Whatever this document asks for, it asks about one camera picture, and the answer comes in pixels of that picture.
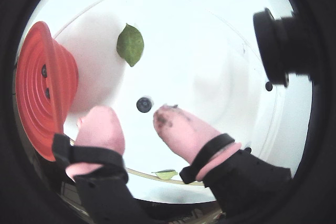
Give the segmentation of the pink-sleeved gripper finger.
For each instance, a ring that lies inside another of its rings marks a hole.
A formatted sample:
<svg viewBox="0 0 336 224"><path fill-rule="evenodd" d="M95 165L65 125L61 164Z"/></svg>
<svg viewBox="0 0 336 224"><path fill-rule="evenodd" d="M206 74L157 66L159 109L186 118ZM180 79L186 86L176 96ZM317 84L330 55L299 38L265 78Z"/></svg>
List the pink-sleeved gripper finger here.
<svg viewBox="0 0 336 224"><path fill-rule="evenodd" d="M79 120L74 145L55 134L52 152L75 182L80 201L93 221L151 221L127 188L125 141L116 113L96 106Z"/></svg>
<svg viewBox="0 0 336 224"><path fill-rule="evenodd" d="M221 208L251 208L268 201L292 180L291 170L243 150L241 143L178 108L164 105L153 116L158 136L187 161L185 184L202 182Z"/></svg>

